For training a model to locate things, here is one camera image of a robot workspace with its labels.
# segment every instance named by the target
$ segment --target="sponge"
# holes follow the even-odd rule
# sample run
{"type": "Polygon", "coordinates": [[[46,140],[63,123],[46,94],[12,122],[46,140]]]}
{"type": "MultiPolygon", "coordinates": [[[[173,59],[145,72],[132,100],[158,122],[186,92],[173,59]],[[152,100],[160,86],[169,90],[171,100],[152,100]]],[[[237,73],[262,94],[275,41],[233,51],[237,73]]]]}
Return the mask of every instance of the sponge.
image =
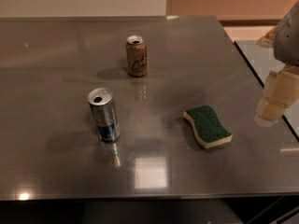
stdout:
{"type": "Polygon", "coordinates": [[[196,141],[204,148],[232,141],[232,134],[222,127],[216,112],[209,105],[189,109],[183,117],[192,125],[196,141]]]}

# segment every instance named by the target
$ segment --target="metal table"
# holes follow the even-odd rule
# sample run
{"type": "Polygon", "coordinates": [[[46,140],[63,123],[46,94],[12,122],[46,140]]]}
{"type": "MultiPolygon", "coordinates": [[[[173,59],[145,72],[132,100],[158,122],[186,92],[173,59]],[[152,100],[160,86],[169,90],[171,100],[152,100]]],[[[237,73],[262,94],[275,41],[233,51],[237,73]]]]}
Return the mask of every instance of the metal table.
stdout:
{"type": "Polygon", "coordinates": [[[262,88],[215,17],[1,19],[0,37],[0,200],[298,194],[298,143],[283,121],[255,125],[262,88]],[[126,72],[131,34],[148,42],[145,77],[126,72]],[[114,144],[88,106],[99,87],[114,144]],[[231,144],[197,145],[182,113],[199,105],[231,144]]]}

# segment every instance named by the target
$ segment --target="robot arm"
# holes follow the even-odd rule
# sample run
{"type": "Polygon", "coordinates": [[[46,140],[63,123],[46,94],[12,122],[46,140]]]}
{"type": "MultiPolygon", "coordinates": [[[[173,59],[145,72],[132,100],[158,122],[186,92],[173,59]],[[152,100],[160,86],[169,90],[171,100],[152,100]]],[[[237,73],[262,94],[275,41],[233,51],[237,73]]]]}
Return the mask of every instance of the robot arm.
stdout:
{"type": "Polygon", "coordinates": [[[257,107],[255,121],[269,127],[299,98],[299,1],[280,21],[273,44],[275,58],[286,65],[270,72],[257,107]]]}

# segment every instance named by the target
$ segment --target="orange wall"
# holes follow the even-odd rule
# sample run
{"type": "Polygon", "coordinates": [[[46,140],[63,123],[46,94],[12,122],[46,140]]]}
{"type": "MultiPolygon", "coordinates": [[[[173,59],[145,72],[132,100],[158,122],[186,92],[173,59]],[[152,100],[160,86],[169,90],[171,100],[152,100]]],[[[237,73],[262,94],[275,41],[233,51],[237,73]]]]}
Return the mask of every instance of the orange wall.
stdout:
{"type": "Polygon", "coordinates": [[[296,0],[167,0],[167,14],[215,14],[220,20],[281,19],[295,1],[296,0]]]}

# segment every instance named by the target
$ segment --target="soda can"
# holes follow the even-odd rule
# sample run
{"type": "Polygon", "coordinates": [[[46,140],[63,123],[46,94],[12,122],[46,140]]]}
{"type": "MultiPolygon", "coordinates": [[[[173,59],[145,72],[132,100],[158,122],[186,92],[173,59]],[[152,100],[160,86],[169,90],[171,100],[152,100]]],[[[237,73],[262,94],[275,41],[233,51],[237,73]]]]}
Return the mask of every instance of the soda can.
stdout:
{"type": "Polygon", "coordinates": [[[107,88],[98,88],[88,95],[99,137],[104,142],[113,142],[120,136],[113,93],[107,88]]]}
{"type": "Polygon", "coordinates": [[[147,73],[147,43],[141,35],[131,35],[126,44],[128,73],[142,77],[147,73]]]}

